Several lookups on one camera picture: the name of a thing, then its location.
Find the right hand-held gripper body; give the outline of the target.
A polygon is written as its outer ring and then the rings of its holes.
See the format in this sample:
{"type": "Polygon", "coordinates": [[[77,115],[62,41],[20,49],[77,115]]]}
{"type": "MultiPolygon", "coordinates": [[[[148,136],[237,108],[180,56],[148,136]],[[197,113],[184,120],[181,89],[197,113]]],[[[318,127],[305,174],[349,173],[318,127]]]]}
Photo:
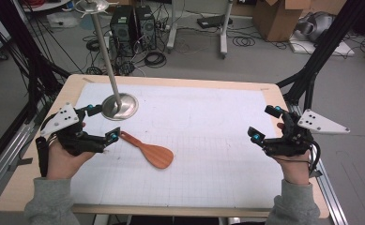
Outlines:
{"type": "Polygon", "coordinates": [[[282,136],[274,139],[264,139],[263,150],[267,156],[297,156],[303,155],[314,145],[311,132],[298,123],[300,117],[296,112],[285,111],[283,117],[282,136]]]}

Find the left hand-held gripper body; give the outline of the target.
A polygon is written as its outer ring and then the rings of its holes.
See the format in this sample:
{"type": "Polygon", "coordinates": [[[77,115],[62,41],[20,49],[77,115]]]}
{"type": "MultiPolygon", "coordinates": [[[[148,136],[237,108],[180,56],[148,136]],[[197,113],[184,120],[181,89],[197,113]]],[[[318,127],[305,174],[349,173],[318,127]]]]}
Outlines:
{"type": "Polygon", "coordinates": [[[89,135],[83,131],[84,117],[79,117],[76,110],[67,102],[44,121],[40,136],[55,136],[73,156],[79,156],[83,152],[102,153],[106,147],[105,137],[89,135]]]}

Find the metal stand with round base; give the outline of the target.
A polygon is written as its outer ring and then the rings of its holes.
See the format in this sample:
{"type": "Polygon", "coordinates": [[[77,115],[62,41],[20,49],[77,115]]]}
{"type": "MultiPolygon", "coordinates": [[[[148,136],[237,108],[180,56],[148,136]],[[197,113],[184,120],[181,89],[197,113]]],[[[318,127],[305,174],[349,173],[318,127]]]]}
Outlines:
{"type": "Polygon", "coordinates": [[[91,17],[99,42],[100,52],[102,53],[107,75],[113,90],[113,93],[102,102],[102,114],[109,120],[121,121],[131,118],[137,112],[139,102],[133,95],[118,91],[114,70],[99,21],[99,14],[105,12],[108,7],[109,3],[106,0],[79,0],[75,5],[75,9],[82,13],[82,17],[86,15],[91,17]]]}

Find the wooden spatula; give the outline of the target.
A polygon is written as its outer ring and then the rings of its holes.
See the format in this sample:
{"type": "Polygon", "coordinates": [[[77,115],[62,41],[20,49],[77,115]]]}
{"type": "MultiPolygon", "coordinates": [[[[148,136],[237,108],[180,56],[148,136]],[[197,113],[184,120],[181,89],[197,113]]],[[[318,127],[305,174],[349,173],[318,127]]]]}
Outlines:
{"type": "Polygon", "coordinates": [[[146,160],[158,169],[168,168],[174,160],[174,153],[168,148],[141,142],[126,131],[120,133],[120,137],[128,143],[139,148],[146,160]]]}

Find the person's right hand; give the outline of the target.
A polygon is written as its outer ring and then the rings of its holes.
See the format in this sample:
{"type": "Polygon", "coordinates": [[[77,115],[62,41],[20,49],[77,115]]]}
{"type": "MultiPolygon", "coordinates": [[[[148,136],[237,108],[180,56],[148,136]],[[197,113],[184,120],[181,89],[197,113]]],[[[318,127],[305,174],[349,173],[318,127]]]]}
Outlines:
{"type": "Polygon", "coordinates": [[[310,152],[307,151],[304,155],[293,157],[273,156],[280,165],[283,173],[283,178],[288,183],[294,185],[308,185],[309,181],[309,164],[310,152]]]}

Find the person's left hand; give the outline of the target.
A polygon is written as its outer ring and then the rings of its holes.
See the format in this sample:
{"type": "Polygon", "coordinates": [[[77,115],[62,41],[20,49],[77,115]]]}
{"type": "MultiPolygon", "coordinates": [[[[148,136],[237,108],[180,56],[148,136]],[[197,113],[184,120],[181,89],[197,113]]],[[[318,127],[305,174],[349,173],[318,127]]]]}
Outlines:
{"type": "Polygon", "coordinates": [[[93,156],[92,152],[83,152],[79,156],[73,156],[63,148],[58,140],[55,140],[49,148],[46,178],[49,180],[70,179],[93,156]]]}

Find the white grid paper sheet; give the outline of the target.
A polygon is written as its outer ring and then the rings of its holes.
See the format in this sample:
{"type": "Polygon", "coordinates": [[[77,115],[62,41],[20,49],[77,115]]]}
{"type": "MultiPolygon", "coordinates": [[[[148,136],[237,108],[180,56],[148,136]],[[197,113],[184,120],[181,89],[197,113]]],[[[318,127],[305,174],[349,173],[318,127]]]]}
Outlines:
{"type": "Polygon", "coordinates": [[[157,169],[132,144],[120,140],[86,162],[71,181],[77,203],[132,206],[270,208],[281,191],[281,169],[252,143],[256,128],[275,137],[260,91],[120,85],[137,97],[131,118],[85,118],[85,131],[113,128],[170,149],[172,164],[157,169]]]}

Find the black computer tower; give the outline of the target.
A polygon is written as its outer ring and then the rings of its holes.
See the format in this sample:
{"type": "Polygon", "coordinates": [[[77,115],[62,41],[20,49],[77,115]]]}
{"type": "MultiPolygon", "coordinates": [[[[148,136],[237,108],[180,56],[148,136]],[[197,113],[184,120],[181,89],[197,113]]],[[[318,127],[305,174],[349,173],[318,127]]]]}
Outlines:
{"type": "Polygon", "coordinates": [[[149,6],[138,6],[135,8],[139,36],[144,50],[155,50],[157,48],[155,18],[149,6]]]}
{"type": "Polygon", "coordinates": [[[133,41],[136,38],[133,8],[131,5],[119,5],[114,8],[110,27],[114,45],[119,55],[133,56],[133,41]]]}

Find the open cardboard box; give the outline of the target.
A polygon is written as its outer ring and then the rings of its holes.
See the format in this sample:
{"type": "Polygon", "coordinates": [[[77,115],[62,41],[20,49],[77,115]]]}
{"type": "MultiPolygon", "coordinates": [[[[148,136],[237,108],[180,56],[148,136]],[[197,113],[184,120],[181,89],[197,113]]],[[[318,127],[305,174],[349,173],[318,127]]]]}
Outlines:
{"type": "Polygon", "coordinates": [[[312,0],[257,0],[252,22],[267,41],[287,41],[312,0]]]}

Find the white board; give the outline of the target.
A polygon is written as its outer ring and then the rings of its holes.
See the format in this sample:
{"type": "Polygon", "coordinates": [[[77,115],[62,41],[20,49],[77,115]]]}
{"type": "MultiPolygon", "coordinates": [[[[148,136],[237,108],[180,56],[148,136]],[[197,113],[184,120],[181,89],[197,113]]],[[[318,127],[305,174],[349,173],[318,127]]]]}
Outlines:
{"type": "MultiPolygon", "coordinates": [[[[315,44],[299,32],[295,32],[290,37],[289,44],[293,53],[313,54],[316,49],[315,44]]],[[[353,56],[354,54],[355,52],[344,41],[333,52],[335,56],[353,56]]]]}

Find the grey bag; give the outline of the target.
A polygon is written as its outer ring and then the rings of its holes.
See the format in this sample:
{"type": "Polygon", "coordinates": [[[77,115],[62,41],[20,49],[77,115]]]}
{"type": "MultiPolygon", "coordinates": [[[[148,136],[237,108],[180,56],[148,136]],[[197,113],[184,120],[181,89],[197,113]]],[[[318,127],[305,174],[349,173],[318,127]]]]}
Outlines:
{"type": "Polygon", "coordinates": [[[334,20],[334,15],[324,11],[309,12],[298,20],[295,30],[315,43],[330,28],[334,20]]]}

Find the black flat device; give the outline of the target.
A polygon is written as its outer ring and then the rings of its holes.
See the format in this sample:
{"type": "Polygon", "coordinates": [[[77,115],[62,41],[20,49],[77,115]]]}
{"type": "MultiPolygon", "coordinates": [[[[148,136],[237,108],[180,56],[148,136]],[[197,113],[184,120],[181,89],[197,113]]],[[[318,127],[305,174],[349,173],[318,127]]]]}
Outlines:
{"type": "Polygon", "coordinates": [[[226,19],[225,15],[199,18],[197,20],[197,24],[203,29],[212,27],[223,27],[225,19],[226,19]]]}

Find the round white table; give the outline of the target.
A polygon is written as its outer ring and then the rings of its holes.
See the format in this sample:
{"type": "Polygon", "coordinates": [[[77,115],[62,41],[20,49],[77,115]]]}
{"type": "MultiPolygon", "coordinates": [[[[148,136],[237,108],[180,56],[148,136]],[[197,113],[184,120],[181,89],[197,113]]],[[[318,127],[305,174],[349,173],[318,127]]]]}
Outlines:
{"type": "Polygon", "coordinates": [[[66,4],[68,4],[70,1],[71,0],[45,0],[42,4],[38,4],[36,6],[28,6],[28,5],[22,4],[22,7],[25,12],[30,11],[30,10],[43,11],[43,10],[63,7],[66,4]]]}

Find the black frame stand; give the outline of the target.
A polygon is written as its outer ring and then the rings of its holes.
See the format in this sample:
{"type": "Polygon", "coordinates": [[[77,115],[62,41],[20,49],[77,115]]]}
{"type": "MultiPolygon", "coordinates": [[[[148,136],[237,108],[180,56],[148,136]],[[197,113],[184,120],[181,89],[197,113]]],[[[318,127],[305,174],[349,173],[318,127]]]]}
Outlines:
{"type": "Polygon", "coordinates": [[[0,31],[0,41],[11,54],[19,71],[28,79],[28,102],[23,108],[31,121],[38,113],[38,102],[44,97],[55,98],[63,84],[55,77],[68,78],[70,73],[47,59],[38,48],[12,0],[0,0],[0,23],[3,24],[19,53],[5,40],[0,31]]]}
{"type": "Polygon", "coordinates": [[[298,73],[277,82],[279,88],[290,85],[290,89],[283,94],[283,99],[291,111],[299,109],[298,104],[302,97],[304,97],[302,109],[307,110],[312,107],[314,84],[319,71],[351,26],[364,13],[365,0],[347,0],[305,66],[298,73]]]}

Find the aluminium rail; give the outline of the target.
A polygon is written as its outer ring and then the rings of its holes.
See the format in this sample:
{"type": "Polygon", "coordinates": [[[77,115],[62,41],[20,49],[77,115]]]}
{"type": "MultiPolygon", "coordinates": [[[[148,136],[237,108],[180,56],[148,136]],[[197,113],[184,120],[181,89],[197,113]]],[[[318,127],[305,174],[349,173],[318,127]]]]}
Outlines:
{"type": "Polygon", "coordinates": [[[45,117],[48,110],[47,105],[39,103],[37,112],[29,117],[27,107],[23,107],[0,138],[0,183],[8,172],[8,165],[15,164],[18,159],[23,159],[23,154],[38,131],[39,122],[45,117]]]}
{"type": "MultiPolygon", "coordinates": [[[[297,105],[292,105],[291,103],[288,103],[287,107],[290,112],[297,113],[300,117],[298,123],[313,134],[337,135],[350,132],[348,127],[331,121],[311,109],[301,110],[297,105]]],[[[316,181],[326,203],[332,224],[349,225],[321,159],[318,160],[316,171],[319,173],[319,176],[316,176],[316,181]]]]}

